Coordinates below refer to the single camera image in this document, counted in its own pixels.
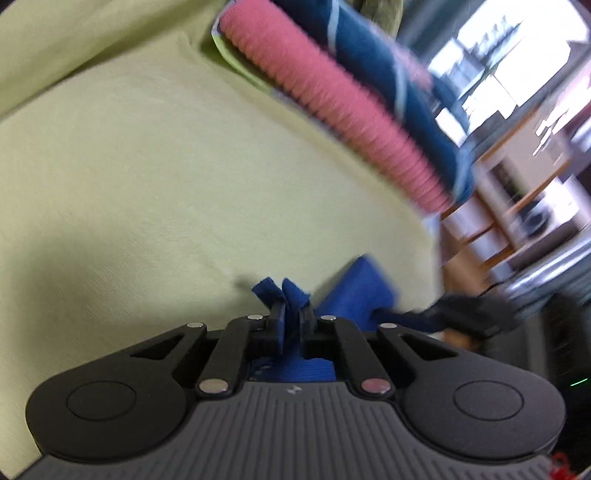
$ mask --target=blue fabric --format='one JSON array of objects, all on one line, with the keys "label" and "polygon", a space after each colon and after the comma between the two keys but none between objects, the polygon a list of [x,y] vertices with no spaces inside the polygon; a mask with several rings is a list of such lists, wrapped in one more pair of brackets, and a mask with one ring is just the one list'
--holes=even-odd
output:
[{"label": "blue fabric", "polygon": [[[327,29],[333,4],[339,7],[336,27],[336,60],[363,85],[378,92],[396,118],[397,75],[400,69],[391,49],[372,24],[340,0],[273,0],[316,43],[327,46]],[[458,147],[439,128],[423,93],[405,81],[406,100],[402,125],[432,163],[446,190],[458,203],[473,192],[470,155]],[[437,84],[435,93],[442,93]],[[446,96],[445,104],[451,102]]]},{"label": "blue fabric", "polygon": [[[285,318],[285,344],[283,356],[275,359],[260,359],[251,369],[251,378],[260,381],[311,382],[335,380],[332,362],[323,359],[304,360],[300,356],[299,310],[308,305],[310,296],[289,279],[282,288],[266,278],[252,291],[268,307],[277,299],[287,302]],[[361,330],[373,331],[381,322],[393,322],[397,318],[401,325],[431,331],[432,324],[427,321],[406,321],[400,314],[392,313],[397,296],[388,281],[367,255],[359,257],[348,268],[343,277],[314,309],[316,316],[335,315],[353,320]]]}]

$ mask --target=gripped blue fabric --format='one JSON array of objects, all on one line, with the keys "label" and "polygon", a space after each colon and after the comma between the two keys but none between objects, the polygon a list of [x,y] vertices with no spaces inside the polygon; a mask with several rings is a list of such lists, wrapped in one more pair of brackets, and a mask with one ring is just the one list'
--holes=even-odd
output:
[{"label": "gripped blue fabric", "polygon": [[[397,76],[402,74],[402,70],[397,68],[388,42],[375,32],[375,26],[340,0],[273,1],[322,47],[328,46],[331,13],[337,8],[337,15],[333,14],[330,26],[333,29],[337,18],[335,38],[331,36],[337,62],[359,82],[378,93],[393,117],[399,120],[397,95],[402,94],[404,114],[401,120],[404,129],[422,149],[454,200],[463,203],[470,198],[473,192],[470,155],[460,153],[460,149],[439,128],[417,86],[405,80],[404,91],[397,92]],[[434,93],[448,92],[444,92],[439,83]],[[440,100],[447,106],[451,97],[445,94],[442,97]]]},{"label": "gripped blue fabric", "polygon": [[[258,381],[311,382],[335,380],[332,362],[323,359],[304,360],[300,356],[298,332],[301,308],[308,305],[310,296],[289,279],[282,288],[266,278],[252,291],[268,307],[276,299],[287,302],[285,318],[284,354],[279,358],[265,358],[254,362],[250,378]],[[372,331],[381,322],[398,322],[419,330],[433,330],[429,322],[409,322],[402,315],[393,313],[396,294],[384,278],[375,262],[367,255],[357,258],[347,269],[334,289],[314,309],[316,316],[335,315],[353,320],[361,330]]]}]

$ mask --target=metal pin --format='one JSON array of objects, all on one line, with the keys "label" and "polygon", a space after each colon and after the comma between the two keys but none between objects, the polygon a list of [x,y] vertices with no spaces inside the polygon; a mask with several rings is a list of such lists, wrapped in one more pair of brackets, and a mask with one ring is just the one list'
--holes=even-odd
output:
[{"label": "metal pin", "polygon": [[208,378],[199,384],[199,390],[211,395],[218,395],[228,391],[228,382],[221,378]]},{"label": "metal pin", "polygon": [[375,395],[384,395],[392,389],[392,385],[388,380],[383,378],[368,378],[363,380],[361,388],[367,393],[373,393]]}]

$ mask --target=green line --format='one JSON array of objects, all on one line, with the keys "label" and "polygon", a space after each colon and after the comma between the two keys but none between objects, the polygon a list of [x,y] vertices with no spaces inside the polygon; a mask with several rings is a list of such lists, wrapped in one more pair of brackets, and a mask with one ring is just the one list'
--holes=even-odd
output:
[{"label": "green line", "polygon": [[580,384],[580,383],[586,382],[587,380],[588,380],[588,378],[584,378],[584,379],[582,379],[580,382],[573,383],[573,384],[571,384],[570,386],[571,386],[571,387],[574,387],[575,385],[578,385],[578,384]]}]

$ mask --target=red object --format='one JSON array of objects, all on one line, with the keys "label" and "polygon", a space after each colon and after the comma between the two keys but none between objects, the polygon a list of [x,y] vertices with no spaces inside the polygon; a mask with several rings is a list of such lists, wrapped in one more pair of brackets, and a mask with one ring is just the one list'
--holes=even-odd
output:
[{"label": "red object", "polygon": [[408,134],[360,83],[270,0],[239,0],[220,19],[224,35],[251,62],[426,212],[450,200]]},{"label": "red object", "polygon": [[552,457],[552,480],[577,480],[577,475],[570,471],[569,459],[564,453],[557,453]]}]

